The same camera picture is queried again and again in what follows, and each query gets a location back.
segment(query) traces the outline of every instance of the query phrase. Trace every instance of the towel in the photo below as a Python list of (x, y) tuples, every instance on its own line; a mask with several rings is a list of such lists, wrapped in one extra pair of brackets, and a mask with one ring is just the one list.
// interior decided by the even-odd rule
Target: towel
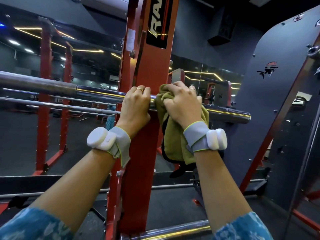
[[(188, 142), (183, 135), (182, 127), (168, 115), (163, 104), (164, 99), (174, 98), (173, 93), (164, 89), (165, 86), (166, 84), (160, 86), (159, 93), (155, 99), (155, 106), (163, 133), (162, 156), (169, 162), (179, 163), (183, 168), (181, 172), (183, 174), (185, 170), (193, 170), (195, 168), (195, 158), (193, 153), (187, 149)], [(209, 113), (203, 106), (201, 119), (206, 125), (209, 124)]]

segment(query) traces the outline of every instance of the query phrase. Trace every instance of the black label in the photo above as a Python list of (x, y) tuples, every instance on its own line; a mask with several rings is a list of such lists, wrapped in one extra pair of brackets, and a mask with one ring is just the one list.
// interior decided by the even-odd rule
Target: black label
[(167, 48), (173, 0), (151, 0), (146, 43)]

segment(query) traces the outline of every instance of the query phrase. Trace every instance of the blue sleeve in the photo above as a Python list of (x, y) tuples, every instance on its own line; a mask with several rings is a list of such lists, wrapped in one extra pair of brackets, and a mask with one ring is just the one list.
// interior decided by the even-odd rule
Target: blue sleeve
[(28, 207), (0, 228), (0, 239), (70, 240), (73, 234), (58, 218), (44, 210)]
[(214, 235), (216, 240), (273, 240), (269, 230), (258, 215), (250, 212), (220, 228)]

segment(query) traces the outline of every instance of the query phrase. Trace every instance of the gold ring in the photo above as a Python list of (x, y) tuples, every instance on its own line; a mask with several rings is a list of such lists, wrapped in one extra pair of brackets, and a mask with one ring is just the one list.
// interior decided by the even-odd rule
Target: gold ring
[(141, 90), (141, 92), (143, 93), (143, 89), (142, 89), (142, 88), (137, 88), (136, 91), (137, 91), (138, 89)]

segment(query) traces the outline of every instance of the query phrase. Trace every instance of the bolt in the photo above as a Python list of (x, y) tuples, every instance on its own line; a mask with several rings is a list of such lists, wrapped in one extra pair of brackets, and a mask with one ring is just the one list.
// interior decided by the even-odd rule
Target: bolt
[(130, 58), (134, 59), (136, 52), (134, 50), (131, 50), (129, 53)]

